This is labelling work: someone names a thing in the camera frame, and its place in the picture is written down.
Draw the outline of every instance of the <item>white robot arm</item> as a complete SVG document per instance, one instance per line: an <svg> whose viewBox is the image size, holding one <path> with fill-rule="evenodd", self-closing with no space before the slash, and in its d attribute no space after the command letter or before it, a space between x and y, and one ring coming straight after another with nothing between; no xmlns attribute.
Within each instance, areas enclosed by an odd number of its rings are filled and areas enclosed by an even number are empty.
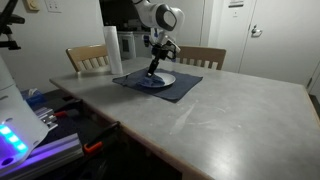
<svg viewBox="0 0 320 180"><path fill-rule="evenodd" d="M145 26L162 30L152 50L155 59L151 62L147 74L148 77L151 77L159 60L164 60L169 51L173 52L174 56L180 52L175 41L184 23L184 13L178 8L171 8L166 4L153 4L148 0L132 0L132 2Z"/></svg>

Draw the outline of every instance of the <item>chair backrest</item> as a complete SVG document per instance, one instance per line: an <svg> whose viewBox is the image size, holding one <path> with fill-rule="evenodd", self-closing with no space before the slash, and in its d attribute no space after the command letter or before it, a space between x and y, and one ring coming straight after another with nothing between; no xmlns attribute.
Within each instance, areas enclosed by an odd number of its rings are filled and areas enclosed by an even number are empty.
<svg viewBox="0 0 320 180"><path fill-rule="evenodd" d="M177 55L180 58L181 64L189 64L194 66L201 66L212 68L214 62L216 62L217 70L221 70L224 57L226 55L225 49L207 48L207 47L190 47L179 46L181 51Z"/></svg>
<svg viewBox="0 0 320 180"><path fill-rule="evenodd" d="M106 45L82 46L66 50L67 55L74 67L79 72L84 69L92 69L97 66L108 64Z"/></svg>

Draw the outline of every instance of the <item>blue light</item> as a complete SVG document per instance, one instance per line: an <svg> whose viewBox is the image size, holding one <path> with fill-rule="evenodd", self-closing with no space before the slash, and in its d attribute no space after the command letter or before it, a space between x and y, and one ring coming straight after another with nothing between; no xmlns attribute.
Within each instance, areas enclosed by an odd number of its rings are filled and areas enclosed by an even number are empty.
<svg viewBox="0 0 320 180"><path fill-rule="evenodd" d="M9 141L15 143L19 141L19 138L16 135L13 135L9 138Z"/></svg>
<svg viewBox="0 0 320 180"><path fill-rule="evenodd" d="M17 148L18 148L20 151L22 151L22 150L25 150L25 149L27 148L27 146L21 143L19 146L17 146Z"/></svg>
<svg viewBox="0 0 320 180"><path fill-rule="evenodd" d="M4 126L0 129L0 132L1 132L1 134L6 135L6 134L11 133L11 130L7 126Z"/></svg>

